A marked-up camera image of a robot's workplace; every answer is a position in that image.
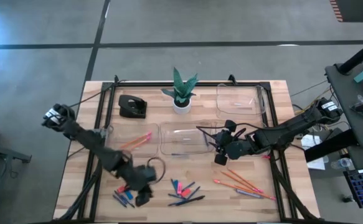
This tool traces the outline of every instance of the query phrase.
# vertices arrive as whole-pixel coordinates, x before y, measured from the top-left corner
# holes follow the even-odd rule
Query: white paper
[[[307,134],[305,136],[303,136],[303,138],[301,139],[301,145],[303,147],[304,150],[307,150],[317,144],[321,143],[321,140],[319,138],[319,136],[313,136],[310,134]],[[325,164],[324,164],[324,159],[321,157],[319,159],[316,159],[314,161],[308,162],[307,163],[307,167],[309,169],[321,169],[321,170],[325,170]]]

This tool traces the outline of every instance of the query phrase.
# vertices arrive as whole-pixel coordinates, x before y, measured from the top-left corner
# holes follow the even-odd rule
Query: orange pencil
[[[148,137],[148,136],[151,136],[151,134],[152,134],[152,132],[150,131],[150,132],[148,132],[147,134],[145,134],[145,135],[143,135],[143,136],[140,136],[140,137],[138,137],[138,138],[136,138],[136,139],[134,139],[134,140],[132,140],[132,141],[130,141],[130,142],[126,142],[126,143],[124,143],[123,145],[121,145],[119,148],[120,149],[123,149],[124,147],[126,147],[126,146],[128,146],[128,145],[130,145],[131,143],[134,143],[134,142],[136,142],[136,141],[138,141],[138,140],[140,140],[141,138],[144,138],[144,137]]]
[[[258,189],[256,186],[254,186],[251,182],[249,182],[249,180],[247,180],[247,179],[244,179],[243,177],[241,177],[239,174],[237,174],[234,170],[231,170],[231,169],[229,169],[229,171],[231,172],[231,173],[233,173],[233,174],[235,174],[237,177],[239,177],[242,181],[244,181],[246,184],[248,184],[248,185],[250,185],[251,186],[251,188],[254,190],[254,189],[256,189],[258,192],[260,192],[260,193],[263,193],[263,190],[260,190],[260,189]]]
[[[141,141],[141,142],[139,142],[139,143],[135,144],[134,146],[131,146],[130,150],[133,150],[133,149],[137,148],[138,146],[142,145],[144,142],[146,142],[146,141],[148,141],[148,140],[150,140],[150,139],[151,139],[151,136],[147,136],[147,138],[146,138],[146,139],[144,139],[143,141]]]
[[[226,184],[226,183],[223,183],[223,182],[221,182],[221,181],[219,181],[219,180],[213,180],[216,184],[221,184],[221,185],[224,185],[224,186],[227,186],[227,187],[231,187],[231,188],[233,188],[233,189],[239,189],[239,190],[243,190],[243,191],[246,191],[246,192],[249,192],[249,193],[253,193],[253,194],[257,194],[257,195],[261,195],[261,196],[263,196],[263,197],[266,197],[266,198],[269,198],[269,199],[271,199],[271,200],[275,200],[275,198],[274,197],[270,197],[270,196],[268,196],[268,195],[265,195],[265,194],[262,194],[262,193],[260,193],[260,192],[254,192],[254,191],[252,191],[252,190],[248,190],[248,189],[246,189],[246,188],[243,188],[243,187],[239,187],[239,186],[236,186],[236,185],[230,185],[230,184]]]
[[[253,187],[251,187],[251,186],[249,186],[249,185],[247,185],[247,184],[243,183],[242,181],[240,181],[240,180],[236,179],[235,177],[231,176],[230,174],[228,174],[228,173],[226,173],[226,172],[224,172],[224,171],[221,171],[221,173],[222,173],[222,174],[224,174],[224,175],[226,175],[227,177],[230,177],[231,179],[233,179],[233,180],[237,181],[238,183],[240,183],[240,184],[242,184],[242,185],[244,185],[244,186],[246,186],[246,187],[248,187],[248,188],[250,188],[250,189],[252,189],[252,190],[255,190],[255,188],[253,188]]]

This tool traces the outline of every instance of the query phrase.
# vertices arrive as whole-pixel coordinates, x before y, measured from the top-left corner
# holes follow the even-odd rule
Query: table leg
[[[305,150],[304,155],[306,156],[306,161],[311,162],[347,146],[353,146],[357,144],[358,142],[353,131],[349,129],[338,134],[337,136],[334,136],[331,139],[322,142],[321,144]]]

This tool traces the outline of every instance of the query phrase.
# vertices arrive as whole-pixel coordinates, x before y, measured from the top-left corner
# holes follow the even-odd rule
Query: wooden tabletop
[[[274,104],[278,122],[282,123],[294,116],[288,87],[285,81],[269,81],[273,93]],[[82,99],[98,93],[102,82],[86,82]],[[229,160],[226,166],[214,163],[215,152],[205,154],[193,154],[186,156],[172,156],[169,152],[204,152],[207,148],[201,143],[194,143],[185,147],[180,146],[177,137],[169,138],[166,133],[172,133],[174,129],[189,129],[195,123],[209,125],[224,125],[225,119],[219,118],[216,107],[216,88],[196,87],[196,96],[192,97],[192,108],[188,114],[175,114],[172,108],[172,99],[161,93],[159,88],[151,87],[127,87],[116,88],[115,103],[111,117],[113,131],[108,135],[106,145],[116,148],[121,144],[119,139],[133,138],[128,133],[153,132],[151,142],[133,151],[134,165],[145,164],[149,156],[156,156],[166,161],[166,174],[159,183],[152,185],[154,197],[150,202],[139,208],[124,208],[111,196],[113,191],[124,184],[122,180],[115,179],[107,172],[103,172],[101,179],[100,195],[97,205],[96,222],[275,222],[279,221],[276,202],[269,199],[257,199],[249,196],[239,195],[233,189],[215,184],[213,179],[219,179],[228,184],[237,184],[235,181],[223,175],[220,171],[227,171],[227,167],[236,171],[242,177],[253,182],[258,188],[264,190],[268,195],[274,196],[273,179],[271,176],[270,163],[261,156],[245,156],[238,160]],[[122,94],[134,95],[148,102],[146,119],[127,119],[119,116],[118,99]],[[97,112],[99,96],[92,98],[80,105],[77,122],[85,129],[92,129]],[[101,125],[104,123],[108,97],[104,104]],[[236,121],[249,122],[261,125],[261,117],[249,120],[237,119]],[[80,149],[77,142],[71,143],[69,153]],[[290,173],[293,190],[301,199],[309,211],[319,217],[318,207],[314,196],[313,186],[309,176],[304,153],[300,149],[290,147],[286,150],[286,160]],[[80,193],[85,175],[88,151],[82,150],[72,156],[65,165],[54,218],[60,217]],[[160,163],[153,162],[158,175],[163,168]],[[195,181],[192,189],[200,186],[195,196],[205,195],[200,201],[188,203],[180,207],[168,207],[169,203],[176,202],[167,194],[173,194],[174,189],[170,179],[177,179],[183,185]],[[88,216],[90,208],[90,197],[86,206]],[[288,202],[285,192],[283,201],[287,217]]]

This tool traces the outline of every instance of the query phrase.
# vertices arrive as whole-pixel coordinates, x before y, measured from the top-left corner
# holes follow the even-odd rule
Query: green plant
[[[195,96],[192,93],[196,83],[198,82],[198,74],[195,74],[192,78],[188,79],[185,83],[182,81],[179,71],[176,68],[173,69],[173,79],[174,79],[174,91],[169,91],[162,89],[162,92],[168,96],[173,97],[176,101],[183,103],[189,100],[191,96]]]

